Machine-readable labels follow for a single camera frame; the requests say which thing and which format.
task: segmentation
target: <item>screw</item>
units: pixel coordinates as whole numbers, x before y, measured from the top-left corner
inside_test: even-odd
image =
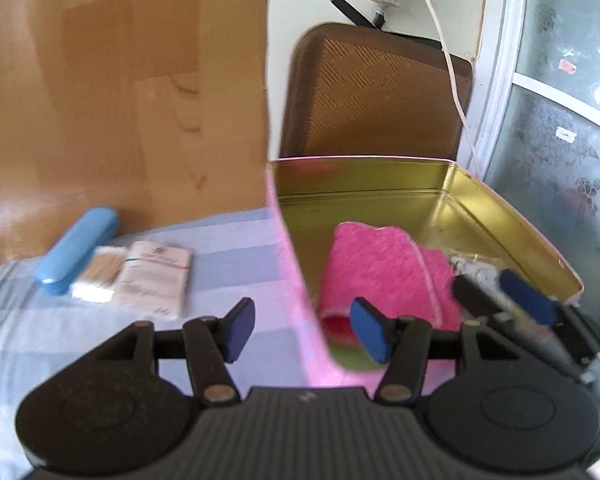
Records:
[[[387,384],[380,390],[380,396],[387,402],[404,402],[411,398],[410,388],[402,384]]]
[[[213,384],[202,393],[209,402],[228,402],[235,399],[235,390],[226,384]]]

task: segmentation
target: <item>pink sticker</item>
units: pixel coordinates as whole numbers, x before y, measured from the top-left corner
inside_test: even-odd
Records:
[[[574,74],[577,70],[577,65],[574,65],[570,61],[566,59],[560,59],[560,65],[558,67],[560,70],[563,70],[567,74]]]

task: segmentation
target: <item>woven pattern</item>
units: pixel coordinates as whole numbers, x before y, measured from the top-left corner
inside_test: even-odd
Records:
[[[443,54],[375,30],[339,27],[352,29],[346,30],[349,36],[358,31],[360,41],[336,38],[340,28],[334,28],[334,34],[330,30],[325,34],[328,37],[296,52],[294,63],[299,71],[313,69],[315,78],[291,78],[289,84],[307,86],[295,93],[289,89],[287,113],[302,119],[285,124],[289,128],[285,127],[284,135],[295,137],[291,144],[296,153],[282,156],[455,158],[461,123],[452,102],[448,71],[443,62],[434,64],[420,56],[424,51],[425,57],[439,61]],[[373,46],[365,44],[369,33]],[[383,41],[391,48],[383,50]],[[396,45],[403,53],[396,52]],[[464,64],[456,79],[465,104],[470,93],[470,65],[457,58],[455,62]]]

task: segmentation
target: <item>white cable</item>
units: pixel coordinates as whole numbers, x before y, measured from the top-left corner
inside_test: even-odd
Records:
[[[431,13],[431,18],[433,18],[433,24],[435,25],[435,30],[437,30],[437,35],[440,37],[440,43],[442,43],[442,51],[445,53],[446,66],[449,70],[449,78],[451,80],[451,93],[453,94],[453,101],[455,102],[455,108],[458,110],[458,115],[460,116],[460,120],[462,121],[462,126],[464,126],[464,130],[468,135],[468,143],[470,144],[470,152],[473,156],[473,160],[475,163],[475,169],[478,173],[478,176],[481,176],[481,164],[480,159],[478,158],[478,153],[475,149],[475,143],[473,138],[473,134],[471,134],[470,129],[468,128],[468,123],[466,120],[466,116],[464,115],[464,110],[462,110],[462,105],[460,104],[460,98],[458,97],[458,87],[455,81],[455,70],[453,69],[453,64],[451,62],[451,54],[449,54],[449,49],[446,46],[445,37],[442,34],[442,25],[440,24],[440,20],[437,19],[437,14],[435,13],[435,9],[433,9],[433,4],[431,0],[424,0],[429,8],[429,12]],[[470,165],[470,157],[468,159],[467,167]]]

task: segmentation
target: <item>white door frame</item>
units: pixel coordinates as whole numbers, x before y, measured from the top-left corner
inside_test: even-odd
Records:
[[[458,163],[484,179],[495,150],[497,137],[512,86],[535,92],[600,126],[600,111],[532,78],[515,71],[524,24],[526,0],[486,0],[473,90],[467,110],[469,132],[462,130]],[[479,162],[470,149],[474,142]]]

